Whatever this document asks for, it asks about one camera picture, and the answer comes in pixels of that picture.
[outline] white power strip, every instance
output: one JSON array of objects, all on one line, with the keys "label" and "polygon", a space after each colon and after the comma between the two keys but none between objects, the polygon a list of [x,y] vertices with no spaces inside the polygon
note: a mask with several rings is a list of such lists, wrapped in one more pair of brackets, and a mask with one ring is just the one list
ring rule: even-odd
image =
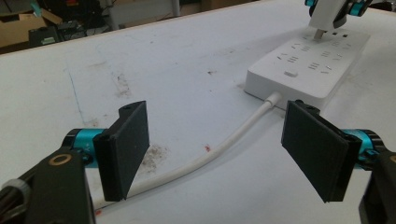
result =
[{"label": "white power strip", "polygon": [[276,106],[282,109],[297,99],[324,108],[370,36],[339,29],[314,40],[315,31],[304,30],[251,65],[245,91],[261,99],[279,91],[283,100]]}]

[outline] power cord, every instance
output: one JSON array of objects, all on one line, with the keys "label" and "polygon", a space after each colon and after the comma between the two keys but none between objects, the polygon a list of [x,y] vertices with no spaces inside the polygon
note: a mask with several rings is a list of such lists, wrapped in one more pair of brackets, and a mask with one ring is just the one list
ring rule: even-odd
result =
[{"label": "power cord", "polygon": [[[176,179],[181,178],[184,175],[188,175],[195,170],[207,165],[217,157],[219,157],[225,150],[230,148],[236,141],[238,141],[252,126],[261,118],[269,109],[273,108],[280,100],[282,95],[275,91],[267,99],[264,100],[264,104],[260,106],[256,112],[250,116],[234,133],[232,133],[227,139],[225,139],[220,145],[214,150],[207,152],[203,157],[196,159],[190,164],[176,168],[166,174],[153,177],[132,185],[129,190],[127,198],[133,197],[137,194],[146,192],[151,189],[155,189],[161,185],[172,182]],[[113,204],[112,202],[98,202],[95,204],[95,209]]]}]

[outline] outlet socket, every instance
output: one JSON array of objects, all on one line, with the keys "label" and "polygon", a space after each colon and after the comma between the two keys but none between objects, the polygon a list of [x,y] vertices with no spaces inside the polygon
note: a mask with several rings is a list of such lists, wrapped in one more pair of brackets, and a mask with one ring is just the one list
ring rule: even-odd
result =
[{"label": "outlet socket", "polygon": [[247,71],[245,91],[261,99],[279,91],[286,109],[288,100],[301,99],[323,109],[361,55],[370,36],[338,29],[314,40],[315,29],[271,51]]}]

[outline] white table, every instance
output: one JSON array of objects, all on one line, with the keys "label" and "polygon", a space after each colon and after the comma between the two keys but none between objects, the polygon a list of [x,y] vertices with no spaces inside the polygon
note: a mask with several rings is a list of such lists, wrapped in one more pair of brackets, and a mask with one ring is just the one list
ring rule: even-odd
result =
[{"label": "white table", "polygon": [[[142,167],[136,182],[204,155],[261,105],[243,92],[248,67],[308,21],[303,1],[260,1],[0,56],[0,183],[57,149],[69,130],[108,127],[119,107],[140,100],[163,157]],[[344,28],[372,37],[322,111],[339,128],[377,132],[390,149],[395,23],[377,10],[348,18]],[[353,173],[344,202],[324,204],[280,145],[283,116],[273,110],[219,159],[105,208],[97,222],[360,223],[369,173]]]}]

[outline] power outlet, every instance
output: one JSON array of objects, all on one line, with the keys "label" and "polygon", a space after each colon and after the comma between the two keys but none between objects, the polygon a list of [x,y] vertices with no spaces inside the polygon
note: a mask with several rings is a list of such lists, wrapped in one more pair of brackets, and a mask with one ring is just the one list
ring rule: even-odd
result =
[{"label": "power outlet", "polygon": [[261,99],[279,91],[286,109],[288,100],[301,99],[323,109],[359,58],[370,36],[338,29],[320,40],[307,28],[271,51],[247,71],[245,91]]}]

